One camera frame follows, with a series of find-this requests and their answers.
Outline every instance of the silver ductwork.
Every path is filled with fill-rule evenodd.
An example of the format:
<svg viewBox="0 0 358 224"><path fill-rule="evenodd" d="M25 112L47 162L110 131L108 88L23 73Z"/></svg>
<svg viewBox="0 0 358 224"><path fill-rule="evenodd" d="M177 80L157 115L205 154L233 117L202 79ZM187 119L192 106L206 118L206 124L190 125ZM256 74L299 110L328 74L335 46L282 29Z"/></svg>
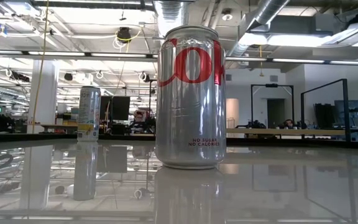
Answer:
<svg viewBox="0 0 358 224"><path fill-rule="evenodd" d="M161 37L173 28L187 25L188 2L178 1L155 1L155 10L158 14L158 32Z"/></svg>
<svg viewBox="0 0 358 224"><path fill-rule="evenodd" d="M249 47L248 45L241 44L241 39L245 38L244 35L246 32L256 27L269 24L289 2L290 0L260 0L258 8L243 17L239 28L239 39L233 49L228 53L228 56L242 56Z"/></svg>
<svg viewBox="0 0 358 224"><path fill-rule="evenodd" d="M268 24L290 2L290 0L261 0L255 12L259 24Z"/></svg>

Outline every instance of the white cylinder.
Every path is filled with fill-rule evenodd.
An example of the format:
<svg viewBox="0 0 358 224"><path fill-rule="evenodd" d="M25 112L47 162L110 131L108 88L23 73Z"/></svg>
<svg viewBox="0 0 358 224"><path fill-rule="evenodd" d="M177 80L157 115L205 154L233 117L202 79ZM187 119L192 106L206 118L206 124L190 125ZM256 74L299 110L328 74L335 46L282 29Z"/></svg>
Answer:
<svg viewBox="0 0 358 224"><path fill-rule="evenodd" d="M78 110L78 141L97 141L99 139L100 89L84 86L80 92Z"/></svg>

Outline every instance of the can label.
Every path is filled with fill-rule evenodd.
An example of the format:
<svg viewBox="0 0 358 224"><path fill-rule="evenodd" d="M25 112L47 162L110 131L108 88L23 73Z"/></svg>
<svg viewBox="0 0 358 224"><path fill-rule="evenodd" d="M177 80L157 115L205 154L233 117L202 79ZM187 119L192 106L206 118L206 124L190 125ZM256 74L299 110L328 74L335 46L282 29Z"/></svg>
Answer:
<svg viewBox="0 0 358 224"><path fill-rule="evenodd" d="M177 46L177 39L168 40ZM214 65L212 66L212 59L209 56L208 52L199 47L188 47L183 49L175 58L175 63L173 66L173 75L165 81L158 80L158 86L164 87L171 83L175 78L178 78L180 81L185 83L201 83L209 79L212 74L212 68L214 68L214 83L217 85L222 84L222 79L224 80L224 64L222 63L222 47L221 44L214 40ZM186 75L186 60L189 52L194 50L198 53L200 57L200 75L195 80L191 80Z"/></svg>
<svg viewBox="0 0 358 224"><path fill-rule="evenodd" d="M195 138L188 143L188 146L220 146L221 143L216 138Z"/></svg>
<svg viewBox="0 0 358 224"><path fill-rule="evenodd" d="M78 110L78 140L98 140L100 90L97 88L81 89L80 108Z"/></svg>

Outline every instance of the hanging cable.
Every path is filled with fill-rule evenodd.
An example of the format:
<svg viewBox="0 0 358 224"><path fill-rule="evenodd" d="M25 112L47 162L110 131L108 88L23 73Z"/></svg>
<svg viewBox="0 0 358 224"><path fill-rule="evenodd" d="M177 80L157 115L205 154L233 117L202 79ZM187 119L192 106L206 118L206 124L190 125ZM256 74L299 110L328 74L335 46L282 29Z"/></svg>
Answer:
<svg viewBox="0 0 358 224"><path fill-rule="evenodd" d="M46 46L47 46L48 10L49 10L49 0L47 0L47 9L45 11L44 46L42 47L43 49L42 49L42 57L41 57L40 76L38 79L37 92L35 94L34 111L32 113L32 134L34 134L35 113L37 112L38 95L39 95L41 81L42 81L42 70L44 69L45 50L46 50Z"/></svg>
<svg viewBox="0 0 358 224"><path fill-rule="evenodd" d="M260 58L262 58L262 46L259 47L259 52L260 52ZM264 77L264 73L262 72L263 70L263 65L264 63L263 62L260 62L260 77Z"/></svg>

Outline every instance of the can rim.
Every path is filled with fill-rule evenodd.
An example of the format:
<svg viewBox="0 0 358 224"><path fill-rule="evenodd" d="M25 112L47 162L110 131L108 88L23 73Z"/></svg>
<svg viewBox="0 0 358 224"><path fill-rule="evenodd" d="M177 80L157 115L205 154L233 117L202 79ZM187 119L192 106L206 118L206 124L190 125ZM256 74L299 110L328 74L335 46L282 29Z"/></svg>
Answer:
<svg viewBox="0 0 358 224"><path fill-rule="evenodd" d="M96 89L99 89L98 87L95 87L95 86L83 86L81 88L96 88Z"/></svg>
<svg viewBox="0 0 358 224"><path fill-rule="evenodd" d="M172 32L178 31L180 29L186 29L186 28L199 28L199 29L208 30L208 31L212 32L213 34L215 34L217 37L219 37L218 32L216 32L216 30L214 30L210 27L201 26L201 25L183 25L183 26L178 26L178 27L173 28L172 30L168 31L167 34L165 34L165 38L167 38L168 35L171 34Z"/></svg>

